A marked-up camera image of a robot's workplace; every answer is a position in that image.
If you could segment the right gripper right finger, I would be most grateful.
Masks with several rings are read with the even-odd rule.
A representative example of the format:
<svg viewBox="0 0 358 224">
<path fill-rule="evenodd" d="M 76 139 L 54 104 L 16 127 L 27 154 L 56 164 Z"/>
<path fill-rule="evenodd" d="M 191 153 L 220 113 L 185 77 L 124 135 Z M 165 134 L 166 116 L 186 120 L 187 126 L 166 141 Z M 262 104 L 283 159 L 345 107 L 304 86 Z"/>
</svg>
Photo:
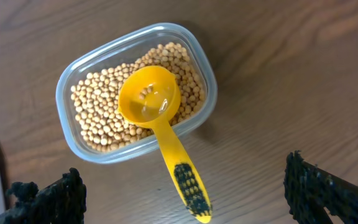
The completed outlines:
<svg viewBox="0 0 358 224">
<path fill-rule="evenodd" d="M 358 186 L 306 162 L 299 151 L 287 155 L 284 178 L 289 214 L 298 223 L 358 224 Z"/>
</svg>

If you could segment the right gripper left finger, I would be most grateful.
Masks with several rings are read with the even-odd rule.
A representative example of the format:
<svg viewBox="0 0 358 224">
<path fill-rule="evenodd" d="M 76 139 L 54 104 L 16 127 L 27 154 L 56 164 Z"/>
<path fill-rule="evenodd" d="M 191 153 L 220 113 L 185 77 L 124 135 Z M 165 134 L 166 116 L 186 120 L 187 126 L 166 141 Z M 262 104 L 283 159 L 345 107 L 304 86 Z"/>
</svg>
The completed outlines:
<svg viewBox="0 0 358 224">
<path fill-rule="evenodd" d="M 14 182 L 6 195 L 15 205 L 0 214 L 0 224 L 84 224 L 86 185 L 76 168 L 40 190 L 34 182 Z"/>
</svg>

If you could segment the yellow measuring scoop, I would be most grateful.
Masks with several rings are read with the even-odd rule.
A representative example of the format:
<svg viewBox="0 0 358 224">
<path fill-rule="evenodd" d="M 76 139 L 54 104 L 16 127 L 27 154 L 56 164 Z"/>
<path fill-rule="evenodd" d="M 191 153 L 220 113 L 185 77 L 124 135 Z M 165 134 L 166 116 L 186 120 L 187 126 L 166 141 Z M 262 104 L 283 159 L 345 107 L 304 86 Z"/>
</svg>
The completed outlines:
<svg viewBox="0 0 358 224">
<path fill-rule="evenodd" d="M 141 89 L 152 85 L 144 100 Z M 175 75 L 160 66 L 146 66 L 134 72 L 119 92 L 118 110 L 128 122 L 151 129 L 173 184 L 186 209 L 201 223 L 212 219 L 212 205 L 201 177 L 169 121 L 181 103 Z"/>
</svg>

